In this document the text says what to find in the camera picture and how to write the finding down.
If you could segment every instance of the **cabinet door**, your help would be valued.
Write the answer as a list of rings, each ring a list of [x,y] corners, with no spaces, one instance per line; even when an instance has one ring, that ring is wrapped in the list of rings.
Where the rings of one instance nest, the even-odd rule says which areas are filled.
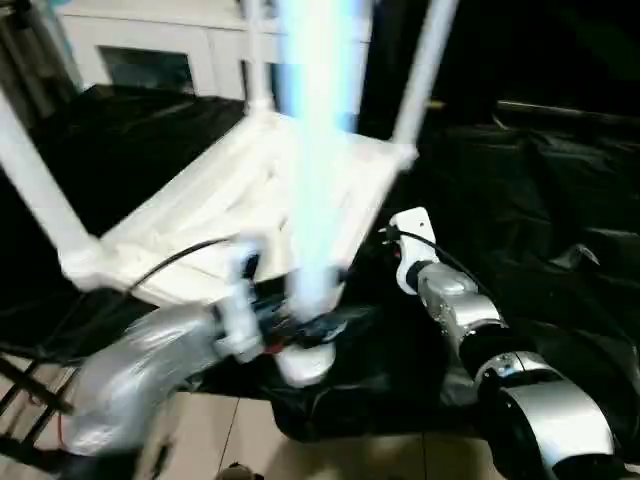
[[[210,30],[209,36],[216,80],[219,86],[218,95],[225,98],[244,100],[248,84],[247,60],[249,58],[249,48],[247,34],[231,30]],[[278,34],[266,33],[263,34],[263,41],[261,42],[262,56],[267,63],[276,108],[280,105],[278,98],[278,65],[282,63],[280,45],[282,38],[283,36]],[[354,94],[348,111],[349,113],[358,113],[369,45],[363,42],[354,42],[352,46],[355,60],[351,64],[353,68],[351,91]]]
[[[91,17],[61,17],[85,88],[96,83],[215,95],[206,29]]]

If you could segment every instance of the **white cabinet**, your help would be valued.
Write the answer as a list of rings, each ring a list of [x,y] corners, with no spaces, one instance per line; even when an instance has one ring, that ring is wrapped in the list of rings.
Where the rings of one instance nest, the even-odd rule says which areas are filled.
[[[87,88],[121,83],[197,95],[218,92],[205,28],[77,16],[61,20]]]
[[[350,34],[352,113],[360,106],[370,12],[361,9]],[[85,88],[115,83],[245,98],[246,22],[234,0],[72,0],[57,13]],[[277,104],[286,32],[277,19],[265,19],[260,29]]]
[[[243,32],[229,30],[209,30],[210,45],[214,58],[216,80],[218,82],[218,95],[225,98],[245,99],[247,88],[246,69],[243,63],[249,59],[248,39]],[[267,33],[263,35],[261,45],[262,56],[269,68],[271,89],[278,101],[278,65],[283,63],[281,42],[284,35]],[[353,69],[349,78],[353,82],[350,91],[354,92],[352,103],[348,111],[358,113],[360,110],[360,97],[362,96],[362,84],[367,62],[368,44],[352,40],[350,45],[354,61],[350,64]]]

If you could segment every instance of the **silver robot arm segment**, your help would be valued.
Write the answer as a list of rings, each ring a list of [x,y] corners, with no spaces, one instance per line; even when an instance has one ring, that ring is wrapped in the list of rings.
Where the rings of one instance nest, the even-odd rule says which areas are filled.
[[[400,244],[402,254],[398,284],[419,296],[475,379],[481,433],[501,473],[550,479],[632,475],[613,456],[613,435],[593,399],[511,330],[468,275],[440,262],[426,210],[401,212],[389,225],[387,238]],[[427,241],[419,246],[415,234]]]

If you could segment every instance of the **tiled floor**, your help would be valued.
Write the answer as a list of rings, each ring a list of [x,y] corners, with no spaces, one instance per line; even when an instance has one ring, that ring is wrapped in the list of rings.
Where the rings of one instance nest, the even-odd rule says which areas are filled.
[[[42,372],[53,378],[55,369]],[[0,394],[8,386],[0,381]],[[22,398],[11,416],[23,408],[14,432],[28,429],[28,418],[41,407]],[[6,429],[10,417],[3,416]],[[57,447],[56,422],[37,445]],[[487,444],[477,439],[424,434],[355,438],[300,444],[277,429],[267,402],[199,394],[179,394],[158,416],[139,479],[149,479],[149,466],[167,432],[175,447],[160,480],[213,480],[219,468],[240,462],[267,480],[499,480]],[[0,479],[43,480],[38,471],[0,457]]]

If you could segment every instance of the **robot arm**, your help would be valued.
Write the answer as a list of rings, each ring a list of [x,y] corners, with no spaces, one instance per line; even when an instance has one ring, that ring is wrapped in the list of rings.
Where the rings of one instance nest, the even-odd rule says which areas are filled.
[[[256,298],[251,277],[259,244],[238,243],[238,275],[225,298],[159,308],[85,363],[64,429],[59,480],[133,478],[160,405],[195,375],[230,356],[244,363],[287,346],[304,351],[330,343],[346,322],[366,314],[338,309],[302,323],[284,295]]]
[[[419,245],[416,235],[427,241]],[[440,262],[424,208],[395,215],[387,236],[400,244],[398,284],[419,296],[475,379],[481,433],[503,475],[637,478],[613,456],[609,424],[593,399],[511,330],[476,282]]]

